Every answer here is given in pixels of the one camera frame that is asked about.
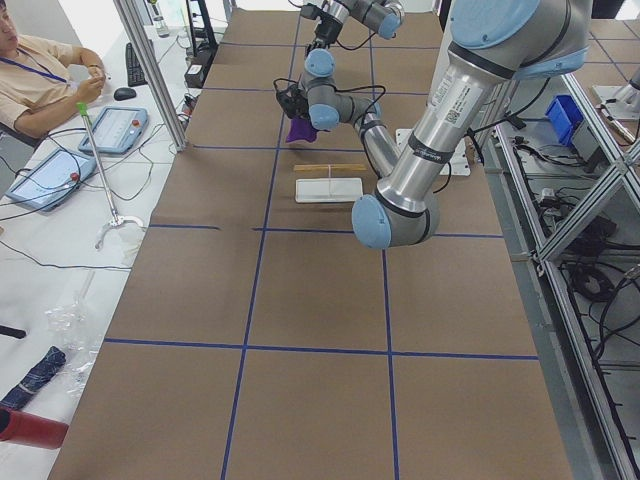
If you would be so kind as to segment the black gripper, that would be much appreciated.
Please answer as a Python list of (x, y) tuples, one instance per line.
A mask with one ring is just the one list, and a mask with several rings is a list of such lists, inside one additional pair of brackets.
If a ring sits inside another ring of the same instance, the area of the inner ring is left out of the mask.
[(340, 21), (331, 15), (321, 16), (314, 30), (314, 40), (306, 46), (309, 53), (315, 49), (328, 49), (340, 34)]
[(297, 84), (291, 84), (284, 91), (284, 111), (289, 119), (309, 118), (309, 105)]

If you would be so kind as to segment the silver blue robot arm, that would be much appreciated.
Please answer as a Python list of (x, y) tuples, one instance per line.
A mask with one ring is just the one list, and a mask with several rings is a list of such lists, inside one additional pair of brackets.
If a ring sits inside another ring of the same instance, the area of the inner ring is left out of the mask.
[(300, 16), (308, 20), (317, 20), (314, 39), (306, 49), (310, 52), (315, 49), (329, 49), (337, 43), (349, 18), (355, 19), (371, 33), (391, 39), (404, 22), (405, 10), (400, 1), (324, 1), (320, 6), (313, 3), (301, 6)]
[(276, 98), (292, 141), (351, 125), (378, 181), (352, 208), (357, 239), (373, 249), (421, 243), (437, 229), (432, 190), (493, 89), (510, 80), (553, 77), (579, 69), (588, 50), (588, 1), (458, 1), (450, 12), (449, 64), (404, 146), (380, 118), (376, 102), (340, 91), (331, 46), (348, 19), (391, 38), (404, 19), (397, 1), (326, 1), (301, 7), (316, 24), (304, 69)]

